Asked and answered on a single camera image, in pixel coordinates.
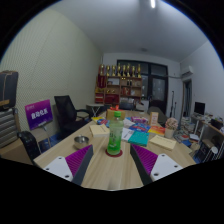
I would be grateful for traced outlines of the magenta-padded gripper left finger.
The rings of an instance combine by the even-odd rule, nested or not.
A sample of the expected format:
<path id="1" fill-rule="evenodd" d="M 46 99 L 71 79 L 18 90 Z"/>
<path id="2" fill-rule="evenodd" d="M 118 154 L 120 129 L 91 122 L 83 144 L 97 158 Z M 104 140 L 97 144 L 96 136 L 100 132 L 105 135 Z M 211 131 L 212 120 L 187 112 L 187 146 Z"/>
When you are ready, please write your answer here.
<path id="1" fill-rule="evenodd" d="M 88 145 L 67 157 L 58 156 L 44 170 L 81 185 L 92 156 L 93 146 Z"/>

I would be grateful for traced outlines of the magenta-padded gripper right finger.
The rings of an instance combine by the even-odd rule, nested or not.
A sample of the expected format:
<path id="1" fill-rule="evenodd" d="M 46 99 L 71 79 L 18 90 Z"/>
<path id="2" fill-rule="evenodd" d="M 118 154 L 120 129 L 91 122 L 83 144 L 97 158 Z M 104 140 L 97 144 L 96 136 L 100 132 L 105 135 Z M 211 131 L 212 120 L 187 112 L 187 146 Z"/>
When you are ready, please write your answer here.
<path id="1" fill-rule="evenodd" d="M 130 154 L 143 185 L 148 185 L 182 169 L 182 166 L 165 153 L 156 155 L 138 145 L 130 145 Z"/>

